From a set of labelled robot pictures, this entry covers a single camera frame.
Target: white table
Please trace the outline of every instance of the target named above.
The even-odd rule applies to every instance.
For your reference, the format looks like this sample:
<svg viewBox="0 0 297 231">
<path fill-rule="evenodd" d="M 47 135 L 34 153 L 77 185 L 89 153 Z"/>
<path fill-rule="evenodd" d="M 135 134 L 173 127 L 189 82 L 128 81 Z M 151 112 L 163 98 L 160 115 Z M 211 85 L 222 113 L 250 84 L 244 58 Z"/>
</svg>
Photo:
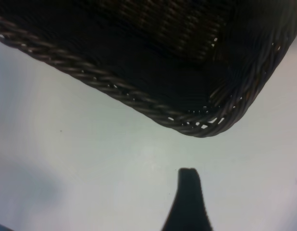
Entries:
<svg viewBox="0 0 297 231">
<path fill-rule="evenodd" d="M 195 167 L 215 231 L 297 231 L 297 40 L 247 114 L 197 139 L 0 44 L 0 223 L 158 231 Z"/>
</svg>

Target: rattan weave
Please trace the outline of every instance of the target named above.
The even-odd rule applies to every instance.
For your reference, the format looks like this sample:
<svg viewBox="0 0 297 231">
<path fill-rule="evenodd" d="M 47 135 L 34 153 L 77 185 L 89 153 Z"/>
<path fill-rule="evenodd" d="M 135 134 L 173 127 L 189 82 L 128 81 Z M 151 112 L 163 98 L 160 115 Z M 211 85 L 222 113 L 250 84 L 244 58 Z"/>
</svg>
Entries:
<svg viewBox="0 0 297 231">
<path fill-rule="evenodd" d="M 195 137 L 247 111 L 297 35 L 297 0 L 0 0 L 0 41 Z"/>
</svg>

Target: black object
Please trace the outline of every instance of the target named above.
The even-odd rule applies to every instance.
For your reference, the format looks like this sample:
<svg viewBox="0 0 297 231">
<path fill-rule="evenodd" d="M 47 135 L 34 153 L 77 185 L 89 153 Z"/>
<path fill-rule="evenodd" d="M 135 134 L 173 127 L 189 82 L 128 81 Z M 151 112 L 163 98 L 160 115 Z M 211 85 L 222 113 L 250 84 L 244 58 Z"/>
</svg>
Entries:
<svg viewBox="0 0 297 231">
<path fill-rule="evenodd" d="M 247 111 L 297 35 L 297 0 L 0 0 L 0 41 L 195 137 Z"/>
<path fill-rule="evenodd" d="M 12 230 L 0 225 L 0 231 L 12 231 Z"/>
<path fill-rule="evenodd" d="M 195 169 L 178 172 L 178 188 L 162 231 L 212 231 Z"/>
</svg>

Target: wicker basket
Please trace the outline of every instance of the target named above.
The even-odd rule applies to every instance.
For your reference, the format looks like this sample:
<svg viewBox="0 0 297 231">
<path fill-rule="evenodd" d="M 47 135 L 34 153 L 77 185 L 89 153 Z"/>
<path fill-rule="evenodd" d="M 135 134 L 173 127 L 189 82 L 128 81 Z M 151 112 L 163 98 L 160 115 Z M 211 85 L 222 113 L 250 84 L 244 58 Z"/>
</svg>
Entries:
<svg viewBox="0 0 297 231">
<path fill-rule="evenodd" d="M 0 0 L 0 41 L 155 122 L 229 129 L 297 35 L 297 0 Z"/>
</svg>

